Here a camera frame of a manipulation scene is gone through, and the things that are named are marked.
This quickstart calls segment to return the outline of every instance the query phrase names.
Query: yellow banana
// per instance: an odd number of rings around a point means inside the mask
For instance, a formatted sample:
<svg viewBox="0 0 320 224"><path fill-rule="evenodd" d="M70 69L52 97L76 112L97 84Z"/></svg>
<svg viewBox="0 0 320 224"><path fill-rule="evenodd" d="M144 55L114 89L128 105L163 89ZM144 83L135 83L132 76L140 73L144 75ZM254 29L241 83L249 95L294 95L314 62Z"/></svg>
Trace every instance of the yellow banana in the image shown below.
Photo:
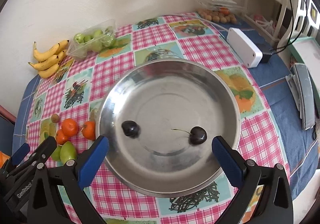
<svg viewBox="0 0 320 224"><path fill-rule="evenodd" d="M62 40L59 42L59 48L58 50L56 51L55 55L59 54L63 49L66 48L66 46L68 45L69 43L69 40Z"/></svg>
<svg viewBox="0 0 320 224"><path fill-rule="evenodd" d="M53 55L53 56L50 56L49 59L45 60L44 62L39 62L39 63L29 62L28 64L38 71L43 71L53 66L57 62L59 62L59 56Z"/></svg>
<svg viewBox="0 0 320 224"><path fill-rule="evenodd" d="M56 53L56 51L59 49L59 46L60 46L59 43L55 44L48 51L46 51L44 53L40 53L37 50L37 46L36 45L37 45L36 42L34 42L34 44L33 44L33 56L39 62L43 62L43 61L47 60L50 56L54 55Z"/></svg>
<svg viewBox="0 0 320 224"><path fill-rule="evenodd" d="M67 49L64 49L58 54L58 62L61 62L66 56L67 56Z"/></svg>
<svg viewBox="0 0 320 224"><path fill-rule="evenodd" d="M48 78L53 75L59 69L59 63L55 63L53 66L44 71L39 71L38 74L41 78Z"/></svg>

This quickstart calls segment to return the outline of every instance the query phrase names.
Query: tablecloth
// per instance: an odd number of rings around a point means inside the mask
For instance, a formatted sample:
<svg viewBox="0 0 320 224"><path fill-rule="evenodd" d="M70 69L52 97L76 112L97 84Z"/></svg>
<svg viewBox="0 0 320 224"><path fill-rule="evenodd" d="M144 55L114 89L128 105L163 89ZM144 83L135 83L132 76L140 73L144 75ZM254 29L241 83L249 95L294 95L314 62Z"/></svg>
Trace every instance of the tablecloth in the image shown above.
<svg viewBox="0 0 320 224"><path fill-rule="evenodd" d="M289 174L276 122L250 72L215 27L198 19L178 16L163 16L121 27L112 49L99 54L91 52L80 62L67 57L54 76L41 80L26 126L26 142L31 148L28 156L44 140L46 132L54 136L61 127L61 121L57 124L51 122L53 113L59 114L61 120L75 119L80 130L85 121L95 119L101 99L123 73L135 65L164 57L189 59L215 71L234 90L241 112L238 151L244 159L253 159L261 166L273 167L281 163ZM75 84L83 86L83 92L70 98ZM78 153L91 145L81 132L70 141ZM55 167L60 164L49 159L46 165ZM59 189L71 220L80 223L63 187ZM231 187L223 173L211 185L191 196L155 198L128 188L102 164L85 192L109 224L200 224L217 220L236 189ZM261 187L242 222L252 214L260 192Z"/></svg>

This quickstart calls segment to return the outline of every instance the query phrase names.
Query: gray plastic object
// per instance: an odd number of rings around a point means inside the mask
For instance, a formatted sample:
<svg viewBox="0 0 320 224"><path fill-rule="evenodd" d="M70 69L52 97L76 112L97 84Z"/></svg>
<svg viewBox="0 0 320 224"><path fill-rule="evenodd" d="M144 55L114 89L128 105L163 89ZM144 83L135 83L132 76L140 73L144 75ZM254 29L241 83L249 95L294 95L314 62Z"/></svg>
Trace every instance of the gray plastic object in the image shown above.
<svg viewBox="0 0 320 224"><path fill-rule="evenodd" d="M292 68L293 74L286 76L298 111L302 120L302 128L307 130L312 128L315 123L315 104L313 91L308 69L304 63L296 62Z"/></svg>

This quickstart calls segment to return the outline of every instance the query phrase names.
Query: black cable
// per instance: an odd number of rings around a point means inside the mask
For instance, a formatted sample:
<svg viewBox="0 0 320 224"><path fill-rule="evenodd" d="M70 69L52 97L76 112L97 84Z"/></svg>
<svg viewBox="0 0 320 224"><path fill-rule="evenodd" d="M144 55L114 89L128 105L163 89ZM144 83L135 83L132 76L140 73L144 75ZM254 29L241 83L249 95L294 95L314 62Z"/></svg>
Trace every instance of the black cable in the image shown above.
<svg viewBox="0 0 320 224"><path fill-rule="evenodd" d="M281 49L280 51L277 51L277 52L275 52L274 54L278 54L278 53L284 51L288 46L292 45L292 44L300 37L300 35L301 35L302 32L303 32L303 26L302 26L302 28L301 28L300 32L298 33L298 35L296 36L296 38L295 38L292 42L290 42L291 36L292 36L292 33L293 33L294 17L293 17L292 0L289 0L289 1L290 1L290 7L291 7L291 11L292 11L292 29L291 29L290 36L289 36L289 38L288 38L288 42L287 42L286 45L284 45L284 46L282 46L282 47L278 47L278 48L274 48L274 49L271 49L271 50L270 50L270 51L275 51L275 50ZM306 5L306 9L307 9L307 6L308 6L308 5L307 5L307 1L306 1L306 0L303 0L303 1L304 1L305 5Z"/></svg>

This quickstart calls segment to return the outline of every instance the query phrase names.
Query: cherry stem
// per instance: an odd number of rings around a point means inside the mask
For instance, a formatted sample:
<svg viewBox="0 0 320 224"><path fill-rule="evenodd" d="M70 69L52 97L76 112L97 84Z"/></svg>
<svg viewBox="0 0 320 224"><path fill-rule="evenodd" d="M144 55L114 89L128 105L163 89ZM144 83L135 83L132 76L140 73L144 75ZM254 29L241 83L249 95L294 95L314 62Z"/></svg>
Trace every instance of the cherry stem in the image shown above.
<svg viewBox="0 0 320 224"><path fill-rule="evenodd" d="M182 129L178 129L178 128L172 128L171 130L179 130L179 131L183 131L183 132L186 132L186 133L188 133L189 135L191 135L191 133L190 133L190 132L187 132L187 131L185 131L185 130L182 130Z"/></svg>

